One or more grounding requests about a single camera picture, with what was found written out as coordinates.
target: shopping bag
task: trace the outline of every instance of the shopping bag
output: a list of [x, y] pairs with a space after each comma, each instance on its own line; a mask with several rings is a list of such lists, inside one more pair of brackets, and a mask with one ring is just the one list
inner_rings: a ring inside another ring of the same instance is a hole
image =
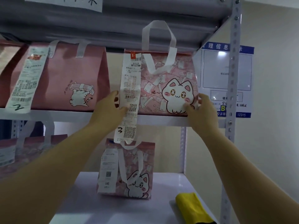
[[[110, 93], [106, 49], [90, 45], [85, 40], [63, 41], [68, 43], [56, 40], [51, 43], [32, 43], [30, 46], [50, 48], [36, 85], [31, 109], [93, 111], [96, 102]], [[20, 90], [25, 90], [26, 93], [26, 89], [32, 89], [32, 82], [16, 85], [28, 58], [30, 57], [26, 52], [13, 71], [10, 91], [14, 95], [17, 92], [17, 95], [22, 96]]]
[[0, 140], [0, 180], [9, 177], [68, 137], [54, 135], [54, 122], [43, 121], [45, 136], [29, 137], [35, 122], [27, 121], [18, 138]]
[[[107, 166], [109, 155], [115, 153], [114, 166]], [[150, 199], [154, 168], [155, 143], [134, 141], [132, 145], [107, 139], [98, 176], [100, 194]]]
[[0, 108], [9, 99], [11, 74], [27, 48], [23, 43], [0, 39]]
[[[169, 52], [149, 51], [150, 29], [169, 30]], [[142, 31], [138, 114], [186, 116], [184, 104], [198, 108], [198, 86], [191, 53], [178, 53], [176, 38], [165, 21], [153, 21]]]

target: human hand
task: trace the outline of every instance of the human hand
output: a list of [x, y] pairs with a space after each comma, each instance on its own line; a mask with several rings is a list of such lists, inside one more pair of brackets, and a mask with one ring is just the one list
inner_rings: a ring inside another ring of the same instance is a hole
[[218, 131], [218, 115], [210, 98], [202, 93], [198, 96], [201, 104], [198, 110], [194, 110], [189, 104], [184, 107], [188, 113], [188, 121], [192, 129], [201, 137], [209, 136]]
[[104, 134], [108, 134], [118, 127], [128, 108], [122, 107], [118, 109], [118, 105], [114, 104], [114, 102], [118, 101], [117, 94], [118, 91], [115, 90], [97, 102], [87, 127]]

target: white cartoon cat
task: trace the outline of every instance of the white cartoon cat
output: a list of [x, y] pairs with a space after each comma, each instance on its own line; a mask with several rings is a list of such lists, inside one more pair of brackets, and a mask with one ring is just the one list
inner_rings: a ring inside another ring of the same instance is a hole
[[[138, 171], [135, 171], [128, 180], [132, 179], [138, 174]], [[128, 197], [135, 197], [135, 198], [147, 198], [149, 195], [147, 194], [149, 190], [149, 175], [145, 173], [133, 183], [133, 184], [126, 184], [128, 191]]]
[[167, 111], [174, 114], [186, 112], [183, 105], [185, 103], [192, 104], [194, 101], [190, 81], [180, 83], [177, 79], [172, 79], [162, 90], [162, 96], [167, 101]]
[[72, 106], [82, 105], [85, 107], [88, 107], [87, 102], [92, 99], [92, 97], [85, 100], [86, 96], [90, 94], [90, 91], [84, 91], [84, 90], [76, 90], [73, 89], [73, 95], [70, 99], [70, 103]]

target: yellow cloth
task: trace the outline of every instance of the yellow cloth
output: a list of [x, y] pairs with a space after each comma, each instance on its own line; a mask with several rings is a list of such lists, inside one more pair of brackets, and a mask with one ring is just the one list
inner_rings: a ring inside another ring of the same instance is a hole
[[186, 224], [213, 223], [195, 193], [180, 193], [176, 196], [178, 205]]

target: perforated shelf upright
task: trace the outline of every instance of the perforated shelf upright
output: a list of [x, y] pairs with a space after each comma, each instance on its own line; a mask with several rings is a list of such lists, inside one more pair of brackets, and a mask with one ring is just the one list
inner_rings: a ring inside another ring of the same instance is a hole
[[[57, 39], [84, 38], [108, 52], [141, 48], [141, 31], [153, 20], [164, 20], [177, 38], [178, 51], [196, 52], [230, 19], [230, 62], [226, 118], [219, 127], [234, 142], [241, 0], [103, 0], [103, 12], [62, 7], [24, 0], [0, 0], [0, 33], [15, 41], [51, 42]], [[151, 32], [150, 50], [166, 50], [167, 32]], [[29, 114], [10, 114], [0, 109], [0, 119], [12, 119], [13, 131], [21, 120], [87, 122], [91, 113], [32, 110]], [[180, 171], [186, 173], [186, 117], [138, 115], [138, 124], [180, 126]], [[231, 205], [222, 187], [221, 224], [230, 223]]]

